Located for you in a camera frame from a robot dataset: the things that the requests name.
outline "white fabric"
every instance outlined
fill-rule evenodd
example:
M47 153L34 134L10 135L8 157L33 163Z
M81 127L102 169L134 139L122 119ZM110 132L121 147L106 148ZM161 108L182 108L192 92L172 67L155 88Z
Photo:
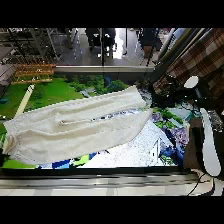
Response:
M141 132L130 142L100 152L79 168L115 168L147 167L159 162L158 155L150 153L159 139L166 145L172 145L165 133L148 120Z
M135 86L33 110L4 123L12 159L46 164L105 150L132 140L151 110L129 116L92 120L124 109L145 106Z

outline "checkered blanket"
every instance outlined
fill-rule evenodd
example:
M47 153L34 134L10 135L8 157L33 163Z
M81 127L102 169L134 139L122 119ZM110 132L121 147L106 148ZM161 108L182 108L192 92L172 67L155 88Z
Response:
M224 93L224 72L220 67L224 64L224 28L212 28L194 43L177 61L175 61L162 77L155 82L157 94L170 92L170 81L167 75L177 79L184 85L192 75L209 78L211 93L218 98Z

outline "brown checkered fabric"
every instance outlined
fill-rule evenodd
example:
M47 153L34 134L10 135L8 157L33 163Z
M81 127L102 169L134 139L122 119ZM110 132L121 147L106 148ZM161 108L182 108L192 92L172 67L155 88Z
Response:
M169 93L167 75L175 77L179 83L184 85L190 76L197 75L206 78L223 64L224 28L212 28L175 61L167 69L166 73L153 84L155 92L160 95ZM224 93L223 71L220 72L219 75L214 77L213 87L211 88L211 93L215 98Z

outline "floor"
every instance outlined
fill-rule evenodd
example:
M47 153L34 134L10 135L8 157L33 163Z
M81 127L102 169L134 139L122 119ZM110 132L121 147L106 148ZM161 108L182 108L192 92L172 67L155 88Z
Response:
M0 196L186 196L194 187L193 184L94 188L94 189L0 189ZM212 188L212 182L198 184L191 196L206 193Z
M113 53L113 58L106 57L105 66L145 66L147 59L143 57L143 51L137 41L135 31L127 29L127 54L126 52L126 28L116 28L115 42L117 50ZM78 28L78 32L73 41L73 49L68 48L66 36L54 38L56 50L62 54L62 59L57 62L57 65L78 65L78 66L101 66L100 48L95 48L92 52L89 50L85 28ZM155 52L152 61L156 60L158 52Z

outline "gray floor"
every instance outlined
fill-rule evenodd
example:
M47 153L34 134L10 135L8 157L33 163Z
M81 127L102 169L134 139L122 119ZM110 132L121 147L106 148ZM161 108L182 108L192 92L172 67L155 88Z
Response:
M135 31L127 30L128 45L127 55L123 56L126 52L126 28L116 28L117 51L113 53L112 57L106 57L105 66L145 66L147 59L143 57ZM59 47L59 41L62 43L63 52ZM73 41L73 49L68 48L66 37L60 36L59 40L55 38L57 44L57 51L62 53L62 60L57 61L57 65L77 65L77 66L101 66L100 48L95 48L92 52L89 50L85 28L78 28L78 33ZM157 52L154 53L152 60L157 57Z

